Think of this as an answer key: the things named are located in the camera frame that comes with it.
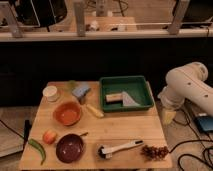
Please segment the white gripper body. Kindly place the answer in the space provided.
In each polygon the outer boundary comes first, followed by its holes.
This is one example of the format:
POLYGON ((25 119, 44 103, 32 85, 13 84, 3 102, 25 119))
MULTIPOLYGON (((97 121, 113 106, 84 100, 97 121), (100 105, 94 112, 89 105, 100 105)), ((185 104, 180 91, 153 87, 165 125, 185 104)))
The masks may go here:
POLYGON ((158 94, 158 98, 166 109, 177 110, 182 106, 182 96, 170 87, 164 87, 158 94))

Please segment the yellow gripper fingers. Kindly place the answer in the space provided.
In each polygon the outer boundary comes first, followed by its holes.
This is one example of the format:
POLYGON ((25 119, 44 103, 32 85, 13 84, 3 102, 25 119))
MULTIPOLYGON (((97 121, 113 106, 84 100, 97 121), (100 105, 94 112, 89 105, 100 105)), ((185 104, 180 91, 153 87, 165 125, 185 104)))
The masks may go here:
POLYGON ((176 116, 175 111, 164 109, 162 111, 162 122, 163 122, 163 124, 164 125, 170 124, 175 116, 176 116))

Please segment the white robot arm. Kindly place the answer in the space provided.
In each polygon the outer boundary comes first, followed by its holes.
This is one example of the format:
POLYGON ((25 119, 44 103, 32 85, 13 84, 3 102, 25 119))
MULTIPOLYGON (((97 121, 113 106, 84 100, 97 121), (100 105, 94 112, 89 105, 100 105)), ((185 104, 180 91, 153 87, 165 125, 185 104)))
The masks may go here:
POLYGON ((207 78, 208 69, 200 62, 176 67, 166 74, 166 86, 158 94, 163 124, 171 123, 186 99, 213 116, 213 87, 205 83, 207 78))

